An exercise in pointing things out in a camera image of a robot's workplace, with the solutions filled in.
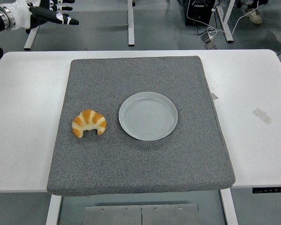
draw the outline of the white cable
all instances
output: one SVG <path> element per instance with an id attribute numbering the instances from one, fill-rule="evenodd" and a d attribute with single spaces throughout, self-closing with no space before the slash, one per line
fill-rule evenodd
<path id="1" fill-rule="evenodd" d="M 221 32 L 223 32 L 223 33 L 226 33 L 226 32 L 223 31 L 223 30 L 217 30 L 216 28 L 214 28 L 213 26 L 211 26 L 211 25 L 209 25 L 209 24 L 207 24 L 207 23 L 204 23 L 204 22 L 202 22 L 202 21 L 189 18 L 189 17 L 188 17 L 188 9 L 189 9 L 190 3 L 191 3 L 191 1 L 188 2 L 187 12 L 186 12 L 186 17 L 187 17 L 188 19 L 193 20 L 193 21 L 196 21 L 196 22 L 199 22 L 199 23 L 202 23 L 202 24 L 208 26 L 209 28 L 212 28 L 213 31 L 208 32 L 208 34 L 210 34 L 210 33 L 215 33 L 215 35 L 217 35 L 217 32 L 218 32 L 218 31 L 221 31 Z M 233 35 L 234 30 L 235 30 L 235 28 L 236 28 L 236 26 L 237 26 L 239 20 L 240 20 L 241 18 L 247 16 L 248 14 L 250 14 L 250 13 L 256 11 L 256 10 L 258 9 L 258 6 L 259 6 L 259 0 L 257 1 L 257 7 L 256 7 L 256 9 L 252 10 L 251 12 L 247 13 L 246 15 L 243 15 L 243 16 L 239 17 L 239 19 L 237 20 L 237 22 L 236 22 L 236 24 L 235 24 L 235 26 L 234 26 L 234 29 L 233 29 L 231 35 Z"/>
<path id="2" fill-rule="evenodd" d="M 239 17 L 239 19 L 237 20 L 237 22 L 236 22 L 236 24 L 235 24 L 235 27 L 234 27 L 234 29 L 233 29 L 231 35 L 234 33 L 234 30 L 235 30 L 235 28 L 236 28 L 236 26 L 237 26 L 238 21 L 239 21 L 241 18 L 247 16 L 248 14 L 250 14 L 250 13 L 256 11 L 256 10 L 258 9 L 258 6 L 259 6 L 259 0 L 257 1 L 257 7 L 256 7 L 256 9 L 252 10 L 251 12 L 247 13 L 246 15 L 243 15 L 243 16 Z"/>
<path id="3" fill-rule="evenodd" d="M 252 10 L 252 11 L 249 12 L 249 13 L 247 13 L 246 15 L 243 15 L 243 16 L 239 17 L 239 19 L 237 20 L 237 22 L 236 22 L 236 24 L 235 24 L 235 26 L 234 26 L 234 28 L 233 28 L 233 31 L 232 31 L 231 35 L 233 35 L 233 33 L 234 33 L 234 31 L 235 31 L 235 28 L 236 28 L 236 26 L 237 26 L 239 20 L 240 20 L 241 18 L 247 16 L 248 14 L 250 14 L 250 13 L 256 11 L 256 10 L 258 9 L 258 6 L 259 6 L 259 0 L 257 1 L 257 7 L 256 7 L 254 10 Z M 216 31 L 211 31 L 211 32 L 209 32 L 209 34 L 210 34 L 210 33 L 215 33 L 215 35 L 217 35 L 217 30 L 216 30 Z"/>

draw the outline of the shoe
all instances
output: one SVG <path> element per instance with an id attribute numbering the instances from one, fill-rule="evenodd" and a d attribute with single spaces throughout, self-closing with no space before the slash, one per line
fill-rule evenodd
<path id="1" fill-rule="evenodd" d="M 262 19 L 261 19 L 261 17 L 259 16 L 258 10 L 256 9 L 254 12 L 251 12 L 251 11 L 253 11 L 253 10 L 254 10 L 253 8 L 247 8 L 247 9 L 245 9 L 244 15 L 246 15 L 247 17 L 249 17 L 249 19 L 251 20 L 252 23 L 254 23 L 254 24 L 262 24 Z"/>

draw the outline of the person's leg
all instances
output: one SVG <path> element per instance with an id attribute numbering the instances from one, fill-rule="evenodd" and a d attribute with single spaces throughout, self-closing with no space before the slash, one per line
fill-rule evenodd
<path id="1" fill-rule="evenodd" d="M 262 24 L 262 18 L 260 17 L 259 12 L 256 8 L 257 8 L 257 4 L 258 4 L 258 6 L 260 6 L 260 5 L 267 4 L 267 3 L 268 3 L 268 0 L 254 0 L 253 3 L 248 5 L 248 7 L 245 9 L 244 15 L 249 17 L 249 19 L 251 20 L 252 23 Z"/>
<path id="2" fill-rule="evenodd" d="M 263 4 L 267 4 L 268 3 L 268 0 L 254 0 L 252 4 L 248 5 L 248 8 L 257 8 L 257 3 L 258 3 L 258 6 L 261 6 Z"/>

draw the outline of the table control panel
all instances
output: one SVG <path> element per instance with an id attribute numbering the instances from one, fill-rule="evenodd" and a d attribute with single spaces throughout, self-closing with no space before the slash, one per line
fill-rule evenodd
<path id="1" fill-rule="evenodd" d="M 281 187 L 253 187 L 253 194 L 281 193 Z"/>

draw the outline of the white plate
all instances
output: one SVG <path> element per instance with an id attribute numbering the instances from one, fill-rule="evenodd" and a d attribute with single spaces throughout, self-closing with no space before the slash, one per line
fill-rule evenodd
<path id="1" fill-rule="evenodd" d="M 177 124 L 174 104 L 155 92 L 141 92 L 127 98 L 119 110 L 122 128 L 132 137 L 154 141 L 167 136 Z"/>

